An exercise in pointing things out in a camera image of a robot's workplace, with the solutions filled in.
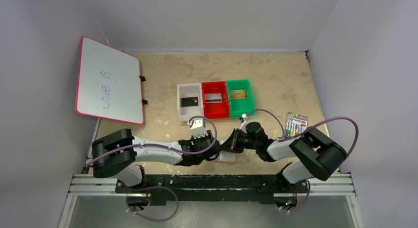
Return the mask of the beige leather card holder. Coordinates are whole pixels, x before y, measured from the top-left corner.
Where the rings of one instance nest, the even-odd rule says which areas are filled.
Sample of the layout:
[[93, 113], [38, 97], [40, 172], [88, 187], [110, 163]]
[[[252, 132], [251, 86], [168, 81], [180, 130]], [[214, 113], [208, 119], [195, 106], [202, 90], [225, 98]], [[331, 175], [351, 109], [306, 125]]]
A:
[[214, 156], [213, 159], [218, 162], [235, 163], [236, 155], [232, 152], [221, 150], [217, 155]]

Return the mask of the green plastic bin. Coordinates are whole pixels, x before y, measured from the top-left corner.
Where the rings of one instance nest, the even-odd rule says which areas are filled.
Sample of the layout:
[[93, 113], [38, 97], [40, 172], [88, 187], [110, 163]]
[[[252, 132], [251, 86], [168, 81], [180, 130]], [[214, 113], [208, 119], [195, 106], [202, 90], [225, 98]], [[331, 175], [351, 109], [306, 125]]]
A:
[[253, 115], [250, 111], [255, 109], [255, 101], [249, 79], [227, 80], [226, 89], [230, 117], [240, 117], [242, 114]]

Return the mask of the pack of coloured markers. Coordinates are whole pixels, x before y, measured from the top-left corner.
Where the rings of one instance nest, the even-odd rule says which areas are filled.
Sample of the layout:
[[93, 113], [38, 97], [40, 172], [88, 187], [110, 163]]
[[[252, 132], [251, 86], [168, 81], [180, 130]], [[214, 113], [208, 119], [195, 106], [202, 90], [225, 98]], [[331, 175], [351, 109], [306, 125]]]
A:
[[286, 115], [285, 138], [304, 132], [308, 127], [308, 117], [288, 112]]

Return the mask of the red plastic bin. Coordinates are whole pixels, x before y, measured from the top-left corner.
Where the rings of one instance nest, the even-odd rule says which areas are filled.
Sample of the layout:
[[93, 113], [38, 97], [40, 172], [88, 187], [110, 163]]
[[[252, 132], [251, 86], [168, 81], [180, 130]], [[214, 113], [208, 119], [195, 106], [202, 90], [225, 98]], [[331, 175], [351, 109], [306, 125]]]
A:
[[226, 82], [203, 82], [201, 85], [204, 116], [209, 119], [228, 118], [230, 114]]

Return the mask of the white plastic bin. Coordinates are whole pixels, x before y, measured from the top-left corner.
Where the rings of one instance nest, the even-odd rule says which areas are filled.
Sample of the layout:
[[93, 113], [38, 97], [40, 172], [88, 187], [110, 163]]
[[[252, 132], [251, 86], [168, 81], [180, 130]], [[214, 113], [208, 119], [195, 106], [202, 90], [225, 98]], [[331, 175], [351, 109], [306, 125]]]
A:
[[177, 112], [180, 121], [204, 115], [201, 83], [177, 85]]

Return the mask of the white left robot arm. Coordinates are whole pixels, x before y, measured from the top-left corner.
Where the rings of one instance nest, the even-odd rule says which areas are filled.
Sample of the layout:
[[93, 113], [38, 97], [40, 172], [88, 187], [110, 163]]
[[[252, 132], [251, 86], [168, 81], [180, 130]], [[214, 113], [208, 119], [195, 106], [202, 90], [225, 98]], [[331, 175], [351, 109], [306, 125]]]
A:
[[92, 160], [86, 166], [93, 168], [95, 178], [114, 177], [134, 187], [142, 184], [145, 177], [144, 169], [135, 166], [136, 162], [193, 166], [204, 160], [220, 160], [221, 155], [221, 144], [210, 131], [202, 138], [163, 143], [141, 139], [133, 136], [130, 129], [121, 129], [92, 143]]

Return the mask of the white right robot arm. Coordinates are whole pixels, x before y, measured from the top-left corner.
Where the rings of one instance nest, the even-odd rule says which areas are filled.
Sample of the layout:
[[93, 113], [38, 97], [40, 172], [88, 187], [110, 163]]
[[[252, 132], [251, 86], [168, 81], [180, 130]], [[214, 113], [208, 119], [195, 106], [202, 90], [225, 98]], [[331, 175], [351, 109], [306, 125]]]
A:
[[290, 162], [277, 173], [279, 181], [288, 185], [310, 178], [326, 181], [348, 157], [345, 149], [316, 128], [278, 141], [269, 138], [259, 122], [248, 123], [245, 130], [234, 129], [222, 147], [232, 153], [255, 150], [266, 162], [297, 157], [298, 161]]

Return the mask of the black credit card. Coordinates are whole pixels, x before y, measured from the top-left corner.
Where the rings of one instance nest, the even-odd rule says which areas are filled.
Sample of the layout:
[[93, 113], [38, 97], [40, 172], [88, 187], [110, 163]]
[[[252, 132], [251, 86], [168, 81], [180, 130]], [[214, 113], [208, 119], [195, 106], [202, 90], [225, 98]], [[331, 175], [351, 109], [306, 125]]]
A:
[[199, 105], [198, 97], [183, 97], [180, 99], [180, 106], [185, 107], [194, 107]]

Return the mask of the gold credit card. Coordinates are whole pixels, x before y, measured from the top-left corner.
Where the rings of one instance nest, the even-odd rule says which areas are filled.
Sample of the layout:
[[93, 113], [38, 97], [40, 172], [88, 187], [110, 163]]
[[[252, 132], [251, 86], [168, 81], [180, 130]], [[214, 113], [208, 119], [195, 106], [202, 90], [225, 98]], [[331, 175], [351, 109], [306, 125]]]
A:
[[247, 98], [246, 91], [244, 89], [231, 90], [230, 97], [231, 97], [231, 100], [246, 99]]

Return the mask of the white striped credit card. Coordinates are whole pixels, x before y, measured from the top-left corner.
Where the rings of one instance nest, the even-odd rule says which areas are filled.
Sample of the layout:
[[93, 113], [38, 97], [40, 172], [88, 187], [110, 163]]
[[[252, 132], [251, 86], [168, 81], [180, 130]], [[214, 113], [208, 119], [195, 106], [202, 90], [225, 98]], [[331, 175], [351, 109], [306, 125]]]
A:
[[221, 93], [207, 93], [205, 94], [206, 103], [222, 103], [223, 97]]

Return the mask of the pink framed whiteboard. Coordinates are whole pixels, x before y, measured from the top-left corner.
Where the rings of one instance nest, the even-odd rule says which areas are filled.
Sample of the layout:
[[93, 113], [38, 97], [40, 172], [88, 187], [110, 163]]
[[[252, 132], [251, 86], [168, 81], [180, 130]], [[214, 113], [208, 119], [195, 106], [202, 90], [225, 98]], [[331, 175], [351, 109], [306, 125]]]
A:
[[75, 110], [86, 116], [144, 124], [140, 61], [137, 57], [82, 37]]

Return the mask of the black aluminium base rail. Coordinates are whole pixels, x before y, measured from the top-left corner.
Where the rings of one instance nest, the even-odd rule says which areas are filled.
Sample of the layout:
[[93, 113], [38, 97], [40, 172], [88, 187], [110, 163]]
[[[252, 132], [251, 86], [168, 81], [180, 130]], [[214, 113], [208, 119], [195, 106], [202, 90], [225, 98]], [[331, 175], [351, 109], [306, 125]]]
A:
[[74, 175], [69, 188], [72, 196], [131, 197], [153, 206], [168, 201], [258, 202], [293, 206], [309, 196], [355, 195], [351, 175], [334, 174], [327, 181], [309, 179], [295, 185], [278, 182], [275, 175], [147, 175], [143, 185], [126, 188], [116, 178]]

